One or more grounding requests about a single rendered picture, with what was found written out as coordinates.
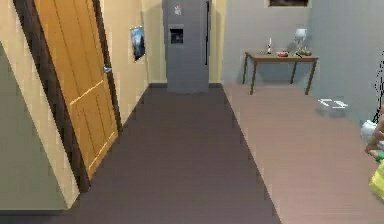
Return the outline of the grey fridge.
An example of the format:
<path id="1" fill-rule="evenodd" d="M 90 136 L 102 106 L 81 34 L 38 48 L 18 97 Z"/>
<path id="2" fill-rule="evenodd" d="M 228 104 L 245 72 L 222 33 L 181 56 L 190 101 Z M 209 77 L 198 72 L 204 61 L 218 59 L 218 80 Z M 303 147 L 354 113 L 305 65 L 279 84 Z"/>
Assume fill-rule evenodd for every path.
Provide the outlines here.
<path id="1" fill-rule="evenodd" d="M 167 90 L 207 92 L 211 0 L 162 0 Z"/>

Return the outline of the brown wooden table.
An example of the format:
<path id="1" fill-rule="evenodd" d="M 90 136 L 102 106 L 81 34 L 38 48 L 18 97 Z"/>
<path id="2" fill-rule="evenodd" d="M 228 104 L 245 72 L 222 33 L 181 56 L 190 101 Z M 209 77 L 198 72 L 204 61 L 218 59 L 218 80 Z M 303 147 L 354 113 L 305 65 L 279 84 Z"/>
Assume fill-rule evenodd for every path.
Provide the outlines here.
<path id="1" fill-rule="evenodd" d="M 251 95 L 254 94 L 254 86 L 255 86 L 255 80 L 256 80 L 256 72 L 257 72 L 257 66 L 260 63 L 293 63 L 293 69 L 290 76 L 290 83 L 293 83 L 297 65 L 299 63 L 311 63 L 312 67 L 309 72 L 309 78 L 306 84 L 306 88 L 304 93 L 306 95 L 309 94 L 311 86 L 312 86 L 312 80 L 314 77 L 314 73 L 316 70 L 316 66 L 318 63 L 318 57 L 317 56 L 304 56 L 304 55 L 291 55 L 288 54 L 286 57 L 280 57 L 277 53 L 261 53 L 261 52 L 255 52 L 255 51 L 246 51 L 244 53 L 244 66 L 243 66 L 243 75 L 242 75 L 242 83 L 245 83 L 246 79 L 246 73 L 247 73 L 247 62 L 248 60 L 251 60 L 253 63 L 253 71 L 252 71 L 252 78 L 251 78 L 251 87 L 249 93 Z"/>

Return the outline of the orange wooden room door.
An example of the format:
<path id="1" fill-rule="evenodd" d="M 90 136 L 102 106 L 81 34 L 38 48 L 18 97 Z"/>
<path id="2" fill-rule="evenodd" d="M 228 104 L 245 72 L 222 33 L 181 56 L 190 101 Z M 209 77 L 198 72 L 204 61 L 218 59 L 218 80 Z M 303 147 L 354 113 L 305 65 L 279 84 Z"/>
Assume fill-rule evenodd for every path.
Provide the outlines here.
<path id="1" fill-rule="evenodd" d="M 34 0 L 88 176 L 118 135 L 92 0 Z"/>

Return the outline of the grey box with white bands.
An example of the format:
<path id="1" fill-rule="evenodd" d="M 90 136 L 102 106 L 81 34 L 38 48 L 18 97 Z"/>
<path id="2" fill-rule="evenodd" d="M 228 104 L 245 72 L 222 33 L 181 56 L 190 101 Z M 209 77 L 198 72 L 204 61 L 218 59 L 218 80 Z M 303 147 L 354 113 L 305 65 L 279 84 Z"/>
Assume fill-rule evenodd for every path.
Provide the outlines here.
<path id="1" fill-rule="evenodd" d="M 321 98 L 318 102 L 319 114 L 327 117 L 344 117 L 349 107 L 348 104 L 341 100 L 333 100 L 329 98 Z"/>

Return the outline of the white round object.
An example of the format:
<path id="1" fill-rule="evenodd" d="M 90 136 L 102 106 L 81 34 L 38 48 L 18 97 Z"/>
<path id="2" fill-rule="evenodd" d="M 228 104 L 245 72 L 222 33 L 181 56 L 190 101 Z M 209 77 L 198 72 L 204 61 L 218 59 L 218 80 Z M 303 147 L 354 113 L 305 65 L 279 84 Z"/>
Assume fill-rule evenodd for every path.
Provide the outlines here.
<path id="1" fill-rule="evenodd" d="M 363 140 L 371 142 L 374 139 L 374 132 L 377 128 L 377 124 L 371 120 L 366 120 L 360 129 L 360 134 Z"/>

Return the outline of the yellow green object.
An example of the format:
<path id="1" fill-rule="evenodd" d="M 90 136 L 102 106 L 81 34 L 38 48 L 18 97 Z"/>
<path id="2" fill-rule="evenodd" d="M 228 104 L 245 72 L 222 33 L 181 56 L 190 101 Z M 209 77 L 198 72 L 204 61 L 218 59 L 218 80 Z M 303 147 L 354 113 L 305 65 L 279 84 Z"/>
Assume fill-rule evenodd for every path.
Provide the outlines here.
<path id="1" fill-rule="evenodd" d="M 384 160 L 378 165 L 370 179 L 369 186 L 372 191 L 384 201 Z"/>

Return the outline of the blue wall poster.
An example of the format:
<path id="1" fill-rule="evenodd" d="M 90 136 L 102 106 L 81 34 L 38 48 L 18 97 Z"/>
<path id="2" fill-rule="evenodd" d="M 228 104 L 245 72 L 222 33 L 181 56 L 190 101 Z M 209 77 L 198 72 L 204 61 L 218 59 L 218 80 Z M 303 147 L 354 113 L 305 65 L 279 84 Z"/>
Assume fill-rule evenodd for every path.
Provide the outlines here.
<path id="1" fill-rule="evenodd" d="M 134 61 L 138 61 L 145 55 L 145 36 L 142 26 L 130 29 Z"/>

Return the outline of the dark framed wall picture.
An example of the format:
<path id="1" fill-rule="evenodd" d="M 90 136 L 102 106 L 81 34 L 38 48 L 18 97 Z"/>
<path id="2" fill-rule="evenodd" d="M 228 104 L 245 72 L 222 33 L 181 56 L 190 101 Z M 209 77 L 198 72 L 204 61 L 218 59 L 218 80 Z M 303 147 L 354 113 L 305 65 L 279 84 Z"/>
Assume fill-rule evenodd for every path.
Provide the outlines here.
<path id="1" fill-rule="evenodd" d="M 268 7 L 309 7 L 310 0 L 268 0 Z"/>

